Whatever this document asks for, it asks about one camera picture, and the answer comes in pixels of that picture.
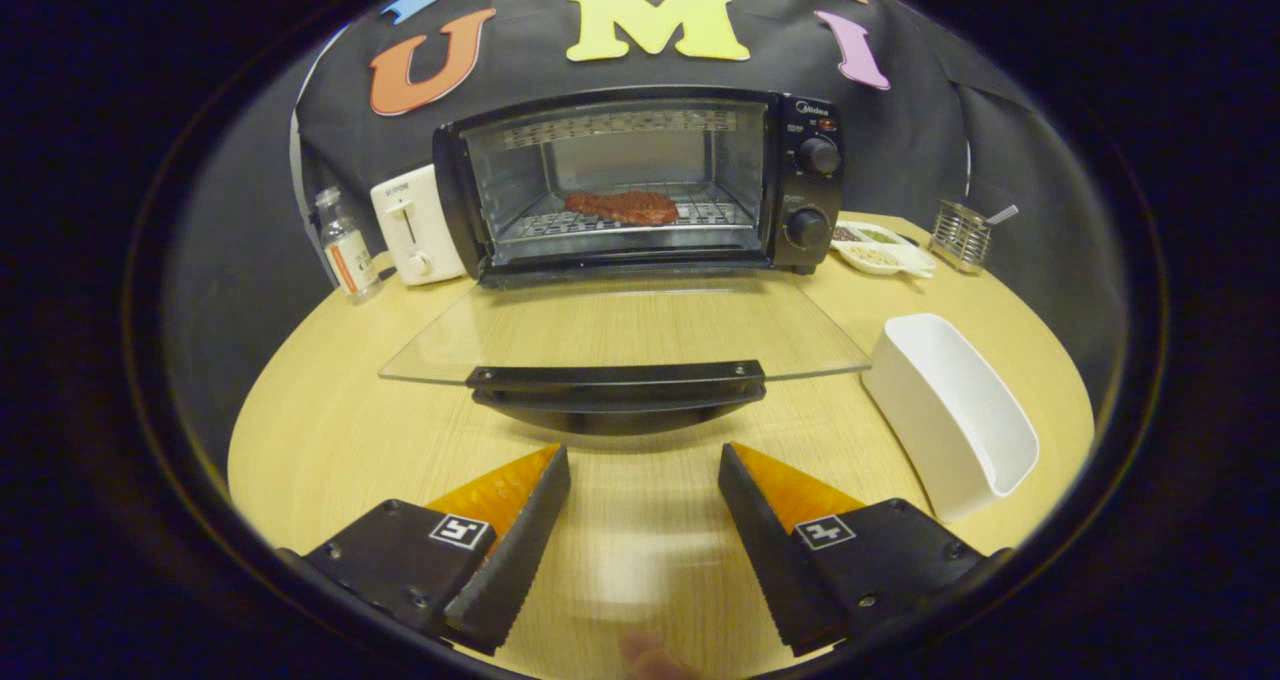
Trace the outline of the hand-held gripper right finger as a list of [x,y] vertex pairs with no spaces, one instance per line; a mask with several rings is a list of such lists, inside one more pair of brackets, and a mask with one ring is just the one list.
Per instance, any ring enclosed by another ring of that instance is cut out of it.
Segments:
[[796,656],[877,644],[972,594],[1009,560],[901,498],[873,505],[737,442],[724,498],[780,639]]

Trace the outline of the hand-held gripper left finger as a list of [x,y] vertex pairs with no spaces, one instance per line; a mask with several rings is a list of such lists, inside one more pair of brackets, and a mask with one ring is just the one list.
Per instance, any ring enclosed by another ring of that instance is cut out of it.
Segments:
[[547,446],[426,505],[384,499],[285,558],[420,636],[494,654],[524,607],[570,487],[566,448]]

